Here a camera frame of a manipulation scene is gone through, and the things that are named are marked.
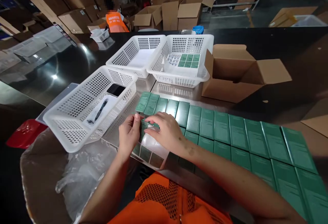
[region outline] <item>green product box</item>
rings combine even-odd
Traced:
[[[229,115],[231,145],[248,151],[244,118]]]
[[[282,137],[280,127],[275,124],[261,122],[269,156],[283,163],[291,164],[286,144]]]
[[[165,98],[161,98],[160,97],[158,99],[158,101],[157,101],[157,105],[156,105],[154,114],[156,114],[157,112],[165,112],[166,106],[167,106],[167,102],[168,102],[168,99],[165,99]]]
[[[231,146],[214,141],[214,153],[231,161]]]
[[[328,223],[328,195],[320,176],[295,168],[310,223]]]
[[[194,134],[192,132],[186,131],[184,133],[184,136],[187,140],[190,140],[191,142],[193,142],[194,144],[198,144],[198,135]]]
[[[202,109],[200,107],[192,105],[190,106],[186,127],[187,131],[199,134],[199,127],[201,124],[201,112]]]
[[[292,163],[295,167],[318,174],[311,153],[301,132],[281,127]]]
[[[208,150],[209,152],[213,153],[213,151],[214,151],[214,141],[213,140],[209,140],[209,139],[199,136],[198,145],[201,148]]]
[[[178,122],[180,127],[187,126],[188,112],[189,112],[190,103],[188,102],[179,102],[177,115],[175,116],[175,120]]]
[[[229,118],[227,113],[214,112],[214,140],[231,144],[229,131]]]
[[[249,171],[252,170],[248,152],[231,147],[231,161]]]
[[[245,126],[249,152],[261,157],[269,158],[261,123],[245,119]]]
[[[179,101],[170,99],[168,101],[165,112],[169,115],[172,115],[175,118],[178,110],[178,105],[179,105]]]
[[[214,140],[214,111],[202,108],[199,135]]]
[[[151,115],[154,114],[154,111],[155,111],[155,108],[156,108],[157,101],[158,101],[159,97],[160,96],[158,94],[151,94],[150,95],[148,103],[146,105],[146,108],[143,112],[146,116],[151,116]]]
[[[147,106],[149,97],[150,97],[150,92],[143,92],[141,94],[139,103],[137,104],[137,107],[136,107],[136,112],[139,112],[139,113],[143,113],[144,112],[144,110],[145,110],[145,108]]]
[[[250,164],[252,172],[264,180],[269,186],[277,191],[271,161],[253,154],[250,154]]]
[[[295,168],[274,159],[271,159],[271,163],[278,192],[300,216],[308,221],[308,215]]]

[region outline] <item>worker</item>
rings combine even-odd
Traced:
[[[191,192],[159,173],[147,178],[130,202],[117,215],[128,160],[139,140],[139,114],[130,115],[119,127],[119,149],[94,194],[85,206],[80,224],[232,223],[230,216],[214,209]],[[306,223],[262,179],[248,170],[187,140],[172,115],[158,112],[145,119],[160,131],[145,129],[165,149],[192,162],[251,213],[256,223]]]

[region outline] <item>orange mesh vest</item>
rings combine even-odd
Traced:
[[[146,179],[135,199],[108,224],[232,224],[223,213],[158,173]]]

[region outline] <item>open box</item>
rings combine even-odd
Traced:
[[[267,84],[291,81],[280,59],[255,60],[245,45],[217,44],[207,50],[205,67],[210,79],[202,96],[238,103]]]

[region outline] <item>perforated basket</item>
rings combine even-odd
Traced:
[[[67,152],[76,152],[84,144],[101,138],[136,93],[137,79],[135,74],[102,66],[48,110],[44,121]],[[92,128],[85,126],[83,121],[108,95],[107,90],[114,83],[126,88],[116,99],[113,108],[102,115]]]
[[[119,68],[132,72],[138,77],[146,78],[146,69],[152,63],[156,48],[165,41],[165,35],[152,36],[132,36],[107,62],[109,67]],[[142,58],[149,59],[147,63],[140,67],[127,66],[133,59],[137,59],[142,54]]]
[[[153,62],[147,68],[147,72],[153,74],[157,81],[174,84],[183,87],[194,88],[200,82],[210,78],[205,68],[206,50],[213,52],[214,36],[211,34],[198,35],[168,35],[156,50]],[[162,61],[168,55],[181,56],[182,54],[200,54],[199,71],[197,77],[171,74],[163,71]]]

